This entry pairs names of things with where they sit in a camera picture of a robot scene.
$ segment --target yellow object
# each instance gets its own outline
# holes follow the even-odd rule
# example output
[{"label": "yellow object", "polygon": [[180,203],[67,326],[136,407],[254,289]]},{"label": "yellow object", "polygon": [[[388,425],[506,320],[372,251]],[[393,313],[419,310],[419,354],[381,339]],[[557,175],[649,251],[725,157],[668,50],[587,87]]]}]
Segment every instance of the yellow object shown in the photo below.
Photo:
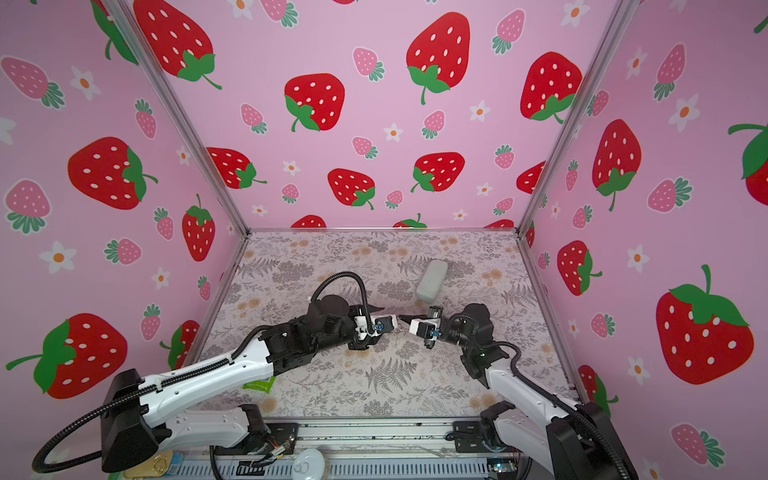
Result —
[{"label": "yellow object", "polygon": [[165,475],[170,467],[170,461],[174,457],[174,451],[157,453],[146,462],[140,463],[123,472],[125,478],[157,478]]}]

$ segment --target pink strawberry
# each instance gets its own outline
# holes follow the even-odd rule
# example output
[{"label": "pink strawberry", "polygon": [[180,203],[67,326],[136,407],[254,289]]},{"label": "pink strawberry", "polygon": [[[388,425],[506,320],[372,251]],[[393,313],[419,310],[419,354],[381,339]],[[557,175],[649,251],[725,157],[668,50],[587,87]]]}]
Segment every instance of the pink strawberry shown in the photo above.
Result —
[{"label": "pink strawberry", "polygon": [[565,188],[570,192],[576,186],[576,180],[578,180],[578,162],[571,160],[568,165],[568,173],[565,174]]},{"label": "pink strawberry", "polygon": [[669,97],[674,90],[674,82],[680,79],[685,70],[685,44],[678,43],[667,54],[664,63],[659,67],[656,73],[656,85],[654,86],[654,98],[656,101],[662,101]]},{"label": "pink strawberry", "polygon": [[392,190],[386,196],[386,207],[390,210],[394,210],[402,203],[402,191]]},{"label": "pink strawberry", "polygon": [[154,221],[157,223],[157,232],[165,239],[174,237],[174,219],[168,216],[168,210],[158,207],[154,211]]},{"label": "pink strawberry", "polygon": [[504,215],[507,213],[507,210],[512,208],[512,203],[514,202],[514,199],[511,197],[507,197],[504,200],[498,202],[496,204],[496,208],[493,209],[494,215]]},{"label": "pink strawberry", "polygon": [[673,183],[667,178],[648,195],[648,207],[663,214],[669,213],[675,206],[680,208],[685,205],[692,191],[694,187],[688,180],[679,177]]},{"label": "pink strawberry", "polygon": [[591,325],[592,331],[597,333],[602,339],[608,338],[608,336],[613,336],[616,331],[616,323],[614,323],[614,319],[607,313],[605,315],[602,313],[595,315],[592,318]]},{"label": "pink strawberry", "polygon": [[197,288],[200,290],[200,298],[206,302],[210,300],[210,282],[205,275],[197,279]]},{"label": "pink strawberry", "polygon": [[266,133],[264,116],[256,108],[248,104],[242,104],[240,106],[240,115],[243,117],[243,123],[248,125],[251,131],[255,131],[259,135]]},{"label": "pink strawberry", "polygon": [[296,185],[294,184],[287,184],[285,187],[283,187],[282,193],[283,200],[289,204],[294,204],[297,200],[299,200],[299,189],[296,188]]},{"label": "pink strawberry", "polygon": [[589,105],[587,105],[587,115],[590,117],[597,117],[606,105],[608,105],[608,92],[600,90],[598,94],[592,97],[589,101]]},{"label": "pink strawberry", "polygon": [[51,213],[51,204],[45,192],[32,180],[19,180],[5,195],[5,205],[11,213],[5,216],[13,230],[24,235],[37,233],[45,227],[46,217]]},{"label": "pink strawberry", "polygon": [[503,55],[507,50],[512,49],[515,43],[523,33],[523,24],[525,23],[525,12],[515,10],[504,17],[496,27],[496,37],[493,38],[493,49],[496,55]]},{"label": "pink strawberry", "polygon": [[445,126],[445,112],[442,110],[433,111],[424,119],[424,128],[422,135],[427,140],[437,137],[438,132]]},{"label": "pink strawberry", "polygon": [[144,340],[150,341],[160,329],[160,307],[154,303],[147,307],[144,318],[141,320],[141,335]]},{"label": "pink strawberry", "polygon": [[361,157],[376,158],[379,155],[379,151],[373,145],[373,142],[363,137],[354,137],[352,139],[352,146],[355,148],[355,152]]},{"label": "pink strawberry", "polygon": [[543,252],[538,256],[538,267],[545,270],[549,266],[549,253]]},{"label": "pink strawberry", "polygon": [[513,161],[515,161],[515,154],[512,153],[512,147],[502,145],[496,149],[496,160],[494,162],[499,168],[506,170],[512,166]]},{"label": "pink strawberry", "polygon": [[699,432],[692,425],[681,423],[672,427],[670,435],[675,445],[699,465],[706,465],[707,461],[714,468],[725,465],[725,452],[719,447],[720,443],[704,430]]},{"label": "pink strawberry", "polygon": [[120,243],[117,240],[107,243],[107,249],[104,250],[104,254],[107,260],[112,263],[119,261],[123,265],[131,265],[141,258],[141,248],[133,240],[124,238],[120,240]]},{"label": "pink strawberry", "polygon": [[157,132],[157,122],[152,116],[152,109],[149,108],[149,104],[143,98],[136,100],[135,106],[137,110],[136,123],[139,124],[139,128],[147,138],[154,138],[154,134]]},{"label": "pink strawberry", "polygon": [[384,78],[384,64],[376,57],[376,53],[367,48],[355,48],[352,52],[357,72],[370,81],[379,81]]},{"label": "pink strawberry", "polygon": [[42,68],[8,55],[0,59],[0,66],[8,80],[13,82],[22,94],[32,100],[39,100],[47,108],[58,110],[64,106],[64,93],[58,84],[48,81],[48,76]]},{"label": "pink strawberry", "polygon": [[287,0],[261,0],[261,6],[274,22],[280,22],[284,28],[293,28],[299,23],[299,12]]},{"label": "pink strawberry", "polygon": [[592,207],[584,205],[579,207],[574,214],[574,219],[571,221],[574,227],[582,229],[587,226],[587,223],[592,221]]}]

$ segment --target strawberry print wallpaper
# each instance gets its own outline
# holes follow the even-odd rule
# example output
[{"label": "strawberry print wallpaper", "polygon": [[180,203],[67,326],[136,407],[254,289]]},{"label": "strawberry print wallpaper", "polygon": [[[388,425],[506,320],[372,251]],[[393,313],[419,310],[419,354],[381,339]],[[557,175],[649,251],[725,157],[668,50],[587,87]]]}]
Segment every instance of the strawberry print wallpaper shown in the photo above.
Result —
[{"label": "strawberry print wallpaper", "polygon": [[767,15],[643,2],[528,237],[641,478],[764,476]]},{"label": "strawberry print wallpaper", "polygon": [[[0,66],[3,477],[49,478],[116,372],[186,359],[240,237],[100,2],[11,3]],[[53,456],[96,449],[97,422]]]},{"label": "strawberry print wallpaper", "polygon": [[512,227],[615,5],[135,0],[133,11],[251,228]]}]

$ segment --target floral patterned floor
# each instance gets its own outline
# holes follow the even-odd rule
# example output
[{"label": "floral patterned floor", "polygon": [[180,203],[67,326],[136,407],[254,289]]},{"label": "floral patterned floor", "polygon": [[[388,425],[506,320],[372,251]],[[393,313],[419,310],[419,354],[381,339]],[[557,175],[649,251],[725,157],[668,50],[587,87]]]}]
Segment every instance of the floral patterned floor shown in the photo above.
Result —
[{"label": "floral patterned floor", "polygon": [[[551,337],[509,232],[328,231],[255,233],[203,348],[202,359],[235,348],[256,325],[306,313],[307,297],[330,274],[351,270],[366,282],[369,302],[384,313],[424,313],[415,288],[432,259],[449,262],[435,304],[446,314],[485,303],[496,339],[523,349],[521,370],[568,394]],[[326,293],[359,302],[357,285],[337,280]],[[500,398],[470,379],[457,346],[426,349],[406,329],[353,352],[318,354],[303,368],[232,389],[199,405],[228,409],[257,403],[265,416],[477,416]]]}]

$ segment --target black cable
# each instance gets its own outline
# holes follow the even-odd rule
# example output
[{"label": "black cable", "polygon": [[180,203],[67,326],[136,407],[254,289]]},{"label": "black cable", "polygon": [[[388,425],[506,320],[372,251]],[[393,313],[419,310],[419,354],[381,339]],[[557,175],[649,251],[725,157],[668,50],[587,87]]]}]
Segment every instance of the black cable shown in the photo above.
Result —
[{"label": "black cable", "polygon": [[602,449],[608,455],[608,459],[611,461],[611,465],[614,466],[619,476],[623,480],[631,480],[629,471],[627,470],[627,467],[624,465],[624,463],[621,461],[621,457],[619,457],[619,454],[616,452],[616,449],[614,449],[614,446],[611,445],[611,443],[603,436],[600,430],[596,426],[594,426],[594,423],[590,422],[587,419],[587,417],[583,416],[581,413],[571,408],[570,405],[560,400],[558,396],[556,396],[554,393],[550,393],[544,390],[543,388],[541,388],[540,386],[538,386],[537,384],[533,383],[528,377],[523,375],[520,372],[520,370],[518,370],[518,365],[517,365],[518,360],[522,356],[522,351],[520,350],[520,347],[518,347],[514,343],[500,341],[500,342],[492,342],[484,346],[478,346],[478,348],[489,349],[494,346],[506,346],[508,348],[513,349],[515,351],[515,356],[512,357],[512,360],[509,366],[509,369],[512,371],[512,375],[518,377],[520,381],[523,382],[525,385],[533,389],[539,395],[544,396],[546,399],[552,402],[555,406],[563,409],[574,420],[581,423],[584,426],[584,429],[586,429],[587,432],[592,436],[592,439],[596,441],[596,443],[599,444],[600,447],[602,447]]}]

